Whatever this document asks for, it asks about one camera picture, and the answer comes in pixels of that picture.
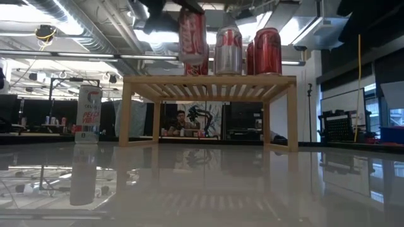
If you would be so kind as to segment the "wooden slatted shelf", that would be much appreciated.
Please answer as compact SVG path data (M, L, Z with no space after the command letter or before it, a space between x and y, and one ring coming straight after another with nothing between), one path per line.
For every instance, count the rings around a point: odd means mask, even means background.
M129 141L131 96L136 93L154 103L151 141ZM270 142L270 104L287 96L286 145ZM261 102L264 146L298 151L297 77L276 73L258 75L126 76L123 80L119 129L120 147L157 144L160 137L160 107L163 101Z

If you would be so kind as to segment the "silver diet soda can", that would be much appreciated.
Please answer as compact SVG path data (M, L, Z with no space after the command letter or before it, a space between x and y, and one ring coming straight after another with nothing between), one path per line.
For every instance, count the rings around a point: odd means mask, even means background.
M223 26L217 32L214 72L242 74L242 35L236 26Z

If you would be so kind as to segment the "tall white slim can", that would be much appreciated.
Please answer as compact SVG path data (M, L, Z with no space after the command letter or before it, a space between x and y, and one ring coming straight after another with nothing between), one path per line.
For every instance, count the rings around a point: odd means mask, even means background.
M102 89L98 86L81 85L76 116L75 143L97 144L100 134Z

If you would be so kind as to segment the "dark red soda can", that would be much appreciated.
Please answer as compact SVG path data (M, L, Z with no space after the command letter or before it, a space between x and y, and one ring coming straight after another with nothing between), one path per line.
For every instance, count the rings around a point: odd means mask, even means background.
M276 28L262 28L254 38L255 74L282 74L282 46Z
M254 42L250 42L246 49L246 73L254 75Z

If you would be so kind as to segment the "black pegboard cart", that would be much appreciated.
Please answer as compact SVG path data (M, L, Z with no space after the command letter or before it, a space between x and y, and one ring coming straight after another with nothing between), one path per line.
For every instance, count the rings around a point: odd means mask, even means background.
M344 110L329 110L318 116L320 121L320 141L322 143L353 143L355 135L352 114L355 112Z

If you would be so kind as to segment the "black cabinet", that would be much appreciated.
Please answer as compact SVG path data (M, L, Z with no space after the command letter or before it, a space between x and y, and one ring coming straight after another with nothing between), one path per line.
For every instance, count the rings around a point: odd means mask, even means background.
M261 102L229 102L222 109L222 137L226 141L261 141Z

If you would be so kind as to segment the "black tripod stand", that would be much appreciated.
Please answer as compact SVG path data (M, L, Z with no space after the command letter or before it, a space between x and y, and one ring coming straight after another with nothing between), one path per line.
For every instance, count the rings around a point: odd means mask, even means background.
M308 109L309 109L309 141L312 142L312 120L311 120L312 83L309 83L308 86L309 86L309 89L307 90L307 97L308 97Z

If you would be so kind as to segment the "white cover sheet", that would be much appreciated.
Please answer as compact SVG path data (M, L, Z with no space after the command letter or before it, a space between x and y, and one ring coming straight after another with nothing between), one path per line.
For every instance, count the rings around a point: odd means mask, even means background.
M113 102L113 104L116 114L114 129L116 136L119 137L120 124L121 124L121 109L122 109L121 100L116 100ZM145 130L146 111L147 111L146 103L138 102L136 100L133 100L131 102L131 121L130 123L126 122L126 125L129 126L129 137L143 136Z

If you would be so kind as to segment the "blue plastic bin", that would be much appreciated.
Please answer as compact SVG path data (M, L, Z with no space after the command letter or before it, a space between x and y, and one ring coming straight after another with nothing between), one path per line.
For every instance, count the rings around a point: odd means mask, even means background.
M404 126L381 127L380 141L382 143L404 144Z

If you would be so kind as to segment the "red white cola can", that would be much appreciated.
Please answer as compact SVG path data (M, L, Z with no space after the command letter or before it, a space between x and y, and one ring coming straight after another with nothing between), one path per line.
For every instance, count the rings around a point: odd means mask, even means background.
M205 14L182 7L178 22L179 60L190 65L202 64L207 52Z
M199 76L199 75L208 75L209 69L209 45L206 45L205 58L202 64L200 65L190 65L185 63L184 65L184 75L185 76Z

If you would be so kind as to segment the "dark computer monitor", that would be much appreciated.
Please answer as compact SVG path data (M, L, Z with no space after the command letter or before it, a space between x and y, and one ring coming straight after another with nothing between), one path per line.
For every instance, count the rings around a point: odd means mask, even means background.
M16 101L16 95L0 94L0 134L8 134L17 129L17 126L12 123Z

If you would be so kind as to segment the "person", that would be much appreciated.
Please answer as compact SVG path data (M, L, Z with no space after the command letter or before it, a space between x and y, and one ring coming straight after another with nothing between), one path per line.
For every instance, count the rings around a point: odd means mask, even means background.
M176 116L177 121L174 122L168 129L167 134L169 136L180 136L182 130L186 129L192 129L192 125L190 122L186 122L186 115L185 111L183 110L178 110L177 111L177 116Z

